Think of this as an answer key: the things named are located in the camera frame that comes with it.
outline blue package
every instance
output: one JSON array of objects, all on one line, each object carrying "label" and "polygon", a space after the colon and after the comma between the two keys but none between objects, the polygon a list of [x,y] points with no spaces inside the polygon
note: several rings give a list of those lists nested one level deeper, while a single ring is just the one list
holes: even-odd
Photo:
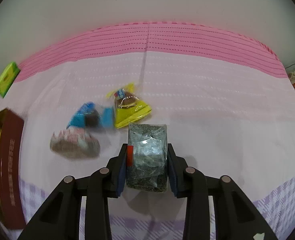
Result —
[{"label": "blue package", "polygon": [[83,104],[72,116],[66,128],[76,127],[113,127],[113,107],[101,107],[93,102]]}]

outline dark green package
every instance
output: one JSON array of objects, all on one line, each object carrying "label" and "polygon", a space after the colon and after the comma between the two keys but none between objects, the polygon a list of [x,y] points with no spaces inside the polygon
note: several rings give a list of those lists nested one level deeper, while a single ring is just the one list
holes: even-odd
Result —
[{"label": "dark green package", "polygon": [[166,192],[166,125],[130,123],[128,145],[133,146],[133,154],[131,165],[126,168],[126,185],[145,191]]}]

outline pink stripe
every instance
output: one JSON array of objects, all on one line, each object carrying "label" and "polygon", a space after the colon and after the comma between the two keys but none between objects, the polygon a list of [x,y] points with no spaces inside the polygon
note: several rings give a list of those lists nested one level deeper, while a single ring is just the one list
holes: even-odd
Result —
[{"label": "pink stripe", "polygon": [[287,77],[273,51],[256,40],[203,25],[155,22],[98,28],[51,45],[19,64],[15,82],[68,61],[146,50],[219,59]]}]

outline silver screw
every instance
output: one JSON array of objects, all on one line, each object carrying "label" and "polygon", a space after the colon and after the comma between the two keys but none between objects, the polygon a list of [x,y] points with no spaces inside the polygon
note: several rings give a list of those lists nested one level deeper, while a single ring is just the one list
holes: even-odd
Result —
[{"label": "silver screw", "polygon": [[101,168],[100,173],[101,174],[107,174],[110,170],[108,168]]},{"label": "silver screw", "polygon": [[185,171],[187,172],[187,173],[195,173],[195,169],[194,168],[192,168],[192,167],[187,167],[186,169],[185,169]]},{"label": "silver screw", "polygon": [[65,182],[65,183],[70,183],[72,180],[73,180],[73,177],[72,177],[72,176],[66,176],[66,177],[64,178],[64,182]]},{"label": "silver screw", "polygon": [[231,178],[229,176],[223,176],[222,181],[225,183],[229,183],[231,181]]}]

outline purple checkered cloth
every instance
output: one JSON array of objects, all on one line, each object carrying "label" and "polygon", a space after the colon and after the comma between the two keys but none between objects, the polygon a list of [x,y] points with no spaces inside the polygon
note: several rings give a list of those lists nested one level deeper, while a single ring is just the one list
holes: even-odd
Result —
[{"label": "purple checkered cloth", "polygon": [[[23,212],[29,221],[48,196],[44,190],[20,180]],[[261,215],[268,222],[276,236],[285,240],[295,227],[295,177],[272,190],[265,198],[254,201]],[[85,208],[81,209],[80,240],[84,239]],[[138,220],[110,215],[113,240],[164,239],[181,240],[184,220],[153,221]],[[8,236],[17,239],[21,230],[9,230]],[[215,218],[211,216],[211,240],[215,239]]]}]

